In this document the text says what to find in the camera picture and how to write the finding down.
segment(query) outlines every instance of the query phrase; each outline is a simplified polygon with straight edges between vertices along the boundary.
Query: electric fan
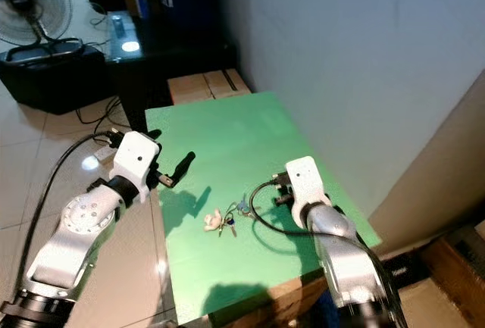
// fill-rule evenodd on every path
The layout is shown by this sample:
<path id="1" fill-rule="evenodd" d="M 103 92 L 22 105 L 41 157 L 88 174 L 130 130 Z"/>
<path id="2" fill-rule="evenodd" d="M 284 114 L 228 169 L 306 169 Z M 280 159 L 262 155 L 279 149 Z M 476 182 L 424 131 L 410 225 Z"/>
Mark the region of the electric fan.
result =
<path id="1" fill-rule="evenodd" d="M 60 39 L 71 18 L 70 0 L 0 0 L 0 39 L 20 45 L 2 60 L 17 65 L 81 52 L 80 39 Z M 15 57 L 25 51 L 31 56 Z"/>

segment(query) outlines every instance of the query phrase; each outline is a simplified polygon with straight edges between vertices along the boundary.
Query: white wall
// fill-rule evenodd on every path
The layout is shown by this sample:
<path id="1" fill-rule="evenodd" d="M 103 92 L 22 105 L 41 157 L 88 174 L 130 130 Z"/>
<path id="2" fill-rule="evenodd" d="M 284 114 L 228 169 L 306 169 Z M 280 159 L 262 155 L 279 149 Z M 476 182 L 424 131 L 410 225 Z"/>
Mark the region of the white wall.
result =
<path id="1" fill-rule="evenodd" d="M 485 65 L 485 0 L 222 0 L 273 90 L 369 216 Z"/>

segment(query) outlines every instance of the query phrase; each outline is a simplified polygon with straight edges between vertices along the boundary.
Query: black table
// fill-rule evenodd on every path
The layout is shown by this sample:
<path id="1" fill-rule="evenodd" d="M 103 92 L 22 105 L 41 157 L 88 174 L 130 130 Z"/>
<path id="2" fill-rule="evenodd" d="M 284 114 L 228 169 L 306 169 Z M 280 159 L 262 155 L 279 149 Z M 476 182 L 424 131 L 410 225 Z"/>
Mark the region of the black table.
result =
<path id="1" fill-rule="evenodd" d="M 124 11 L 110 13 L 108 21 L 108 73 L 133 130 L 147 131 L 145 109 L 172 105 L 168 79 L 236 66 L 236 49 L 220 32 L 189 35 Z"/>

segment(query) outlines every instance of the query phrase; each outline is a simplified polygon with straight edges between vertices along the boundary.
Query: key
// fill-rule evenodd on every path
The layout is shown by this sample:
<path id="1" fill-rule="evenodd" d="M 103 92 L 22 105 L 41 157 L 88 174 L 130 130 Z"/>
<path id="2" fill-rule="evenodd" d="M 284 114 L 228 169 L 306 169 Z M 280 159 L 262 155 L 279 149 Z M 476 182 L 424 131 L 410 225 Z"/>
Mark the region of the key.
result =
<path id="1" fill-rule="evenodd" d="M 231 230 L 233 231 L 234 237 L 237 237 L 237 233 L 236 233 L 236 222 L 234 222 L 234 218 L 228 218 L 227 221 L 226 221 L 226 223 L 231 228 Z"/>

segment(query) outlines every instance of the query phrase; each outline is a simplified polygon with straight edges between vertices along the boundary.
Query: green table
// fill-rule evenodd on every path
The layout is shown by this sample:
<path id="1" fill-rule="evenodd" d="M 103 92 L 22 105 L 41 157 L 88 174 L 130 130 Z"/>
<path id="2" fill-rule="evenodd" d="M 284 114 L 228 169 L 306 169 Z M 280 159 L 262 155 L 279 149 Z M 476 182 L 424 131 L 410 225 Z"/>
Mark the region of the green table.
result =
<path id="1" fill-rule="evenodd" d="M 243 194 L 284 171 L 287 161 L 311 155 L 325 191 L 353 219 L 369 245 L 380 242 L 366 219 L 272 93 L 156 108 L 146 111 L 149 130 L 160 129 L 162 173 L 173 172 L 187 152 L 196 159 L 175 189 L 160 187 L 167 254 L 179 324 L 261 294 L 319 268 L 311 239 L 275 233 L 248 217 L 229 229 L 203 231 L 204 216 L 222 213 Z M 272 188 L 256 198 L 260 213 L 294 230 L 289 211 L 275 208 Z"/>

